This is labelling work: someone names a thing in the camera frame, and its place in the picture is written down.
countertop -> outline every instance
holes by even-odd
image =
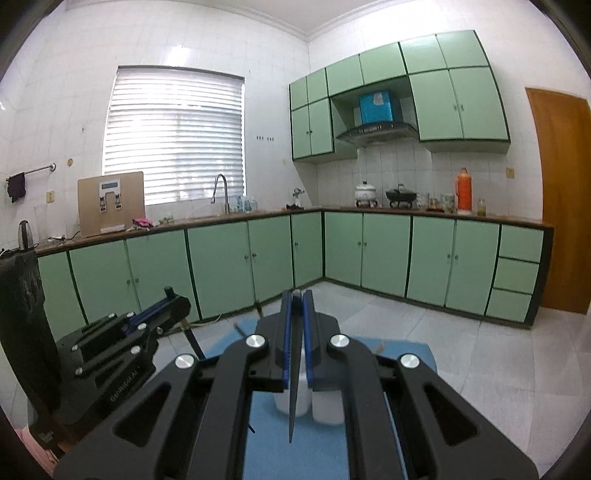
[[[542,222],[541,220],[531,220],[520,217],[504,216],[504,215],[489,215],[486,217],[479,217],[476,215],[458,215],[454,213],[441,213],[441,212],[425,212],[423,210],[406,210],[406,209],[393,209],[387,207],[378,208],[363,208],[363,207],[343,207],[343,206],[322,206],[322,207],[308,207],[302,210],[258,210],[251,213],[231,213],[230,215],[214,215],[199,218],[187,218],[174,220],[173,222],[166,223],[153,227],[149,230],[132,230],[126,232],[115,232],[105,233],[104,235],[91,236],[88,238],[82,238],[80,236],[65,241],[51,242],[47,245],[37,247],[35,250],[39,257],[45,255],[55,254],[64,252],[67,250],[73,250],[76,248],[89,247],[91,245],[99,245],[117,240],[123,240],[127,238],[133,238],[136,236],[152,235],[155,233],[169,232],[175,230],[183,230],[186,228],[193,228],[197,226],[206,225],[217,225],[220,223],[231,223],[231,222],[242,222],[245,220],[254,220],[259,218],[270,218],[281,215],[292,215],[298,213],[308,212],[354,212],[354,213],[386,213],[395,215],[414,215],[414,216],[432,216],[439,218],[451,218],[461,220],[477,220],[480,222],[493,222],[493,223],[504,223],[507,225],[516,225],[524,227],[534,228],[551,228],[551,225]]]

cabinet door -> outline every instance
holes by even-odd
[[[184,231],[131,238],[127,240],[127,250],[142,310],[162,300],[164,288],[170,286],[176,294],[191,302],[189,320],[199,319]]]
[[[446,307],[484,315],[498,244],[499,225],[465,220],[456,222]]]
[[[413,217],[407,297],[443,306],[453,249],[454,220]]]
[[[296,80],[290,84],[291,109],[297,110],[304,105],[308,105],[308,91],[306,86],[306,77]]]
[[[123,240],[70,252],[72,270],[90,323],[109,313],[139,312]]]
[[[447,70],[410,76],[421,140],[462,138],[456,96]]]
[[[246,222],[191,228],[189,249],[203,318],[254,304]]]
[[[322,277],[322,213],[291,216],[295,286]]]
[[[328,97],[329,91],[326,84],[326,69],[320,69],[310,73],[306,77],[308,86],[308,103],[314,103]]]
[[[250,220],[248,234],[256,299],[268,300],[293,288],[290,217]]]
[[[398,43],[364,51],[359,54],[359,60],[364,85],[406,75]]]
[[[364,213],[361,284],[404,297],[409,243],[410,216]]]
[[[363,85],[359,55],[353,55],[326,67],[329,95],[336,95]]]
[[[435,35],[400,42],[409,73],[446,68],[443,53]]]
[[[501,97],[489,68],[450,70],[464,138],[507,140]]]
[[[310,112],[310,144],[312,155],[332,152],[333,138],[328,98],[311,103],[308,109]]]
[[[324,261],[326,277],[361,285],[361,213],[324,214]]]
[[[437,41],[447,68],[488,67],[488,61],[474,30],[438,33]]]
[[[41,257],[39,272],[45,294],[43,308],[53,338],[58,341],[86,324],[74,290],[67,254]]]
[[[291,113],[291,142],[294,158],[310,156],[310,117],[307,106]]]

bottle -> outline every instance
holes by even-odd
[[[462,167],[456,177],[457,214],[470,215],[472,213],[472,177]]]

floor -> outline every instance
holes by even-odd
[[[336,317],[345,334],[408,339],[429,345],[441,377],[536,463],[540,475],[572,440],[591,407],[591,316],[540,309],[532,330],[477,322],[321,282],[311,287],[316,310]],[[279,310],[275,301],[265,314]],[[199,327],[204,351],[236,321]],[[190,352],[182,333],[161,339],[162,369]],[[15,427],[27,423],[26,397],[0,356],[0,405]]]

silver bolt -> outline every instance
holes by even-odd
[[[174,359],[174,364],[177,366],[177,368],[191,368],[194,363],[195,358],[192,355],[189,355],[188,353],[179,355],[177,358]]]
[[[349,344],[349,341],[349,337],[347,337],[346,335],[341,335],[340,333],[338,335],[333,335],[332,337],[330,337],[330,344],[337,348],[346,347]]]
[[[402,365],[406,368],[417,368],[421,361],[418,359],[416,355],[413,355],[412,353],[407,353],[406,355],[402,356],[402,358],[400,359],[400,363],[402,363]]]
[[[262,335],[254,334],[246,338],[246,344],[252,348],[260,348],[265,344],[265,342],[265,337]]]

